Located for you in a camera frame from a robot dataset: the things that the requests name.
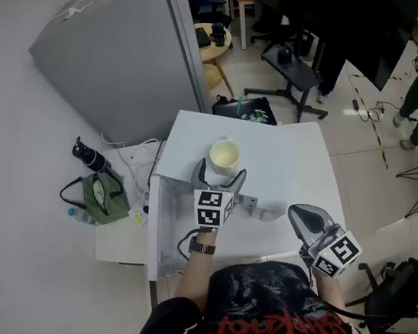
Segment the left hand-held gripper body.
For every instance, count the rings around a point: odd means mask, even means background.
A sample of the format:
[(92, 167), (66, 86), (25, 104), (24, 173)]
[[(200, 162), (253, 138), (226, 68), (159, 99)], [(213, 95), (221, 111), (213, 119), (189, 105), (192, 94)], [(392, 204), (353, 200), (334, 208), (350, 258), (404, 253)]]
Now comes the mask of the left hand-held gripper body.
[(235, 210), (238, 190), (224, 186), (202, 186), (194, 190), (194, 212), (199, 227), (218, 229)]

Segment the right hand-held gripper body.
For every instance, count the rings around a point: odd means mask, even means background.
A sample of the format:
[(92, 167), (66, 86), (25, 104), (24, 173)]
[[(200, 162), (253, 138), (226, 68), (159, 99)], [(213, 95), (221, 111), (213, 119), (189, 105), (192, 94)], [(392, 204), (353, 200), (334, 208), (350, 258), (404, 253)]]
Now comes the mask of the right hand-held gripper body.
[(313, 267), (330, 278), (337, 278), (361, 253), (354, 235), (339, 224), (330, 225), (308, 250)]

